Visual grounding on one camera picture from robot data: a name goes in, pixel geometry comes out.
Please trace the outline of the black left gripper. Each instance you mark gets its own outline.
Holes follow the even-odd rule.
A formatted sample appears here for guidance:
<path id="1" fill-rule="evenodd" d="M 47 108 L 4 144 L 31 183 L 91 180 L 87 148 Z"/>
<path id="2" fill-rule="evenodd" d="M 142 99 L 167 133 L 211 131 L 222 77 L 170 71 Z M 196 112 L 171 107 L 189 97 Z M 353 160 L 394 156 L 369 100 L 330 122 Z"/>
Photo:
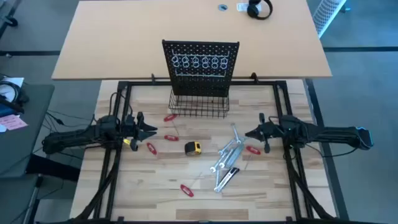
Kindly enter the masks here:
<path id="1" fill-rule="evenodd" d="M 132 151 L 137 151 L 138 150 L 137 142 L 143 141 L 157 134 L 155 132 L 157 128 L 145 123 L 144 114 L 141 111 L 137 113 L 137 124 L 135 123 L 134 119 L 135 117 L 133 117 L 131 114 L 128 114 L 122 121 L 119 122 L 117 127 L 118 131 L 117 139 L 122 140 L 124 138 L 131 137 L 132 139 L 130 140 L 129 144 L 130 148 Z"/>

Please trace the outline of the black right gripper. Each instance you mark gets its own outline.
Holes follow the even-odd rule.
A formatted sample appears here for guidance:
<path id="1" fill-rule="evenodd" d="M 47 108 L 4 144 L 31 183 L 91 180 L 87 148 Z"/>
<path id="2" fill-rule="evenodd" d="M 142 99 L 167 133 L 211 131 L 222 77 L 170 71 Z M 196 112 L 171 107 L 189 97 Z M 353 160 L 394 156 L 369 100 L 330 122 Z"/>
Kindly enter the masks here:
<path id="1" fill-rule="evenodd" d="M 285 133 L 278 124 L 275 124 L 272 121 L 265 122 L 264 113 L 259 113 L 259 125 L 252 131 L 247 132 L 245 136 L 248 138 L 257 139 L 260 142 L 264 142 L 264 152 L 268 154 L 271 151 L 268 139 L 283 138 Z"/>

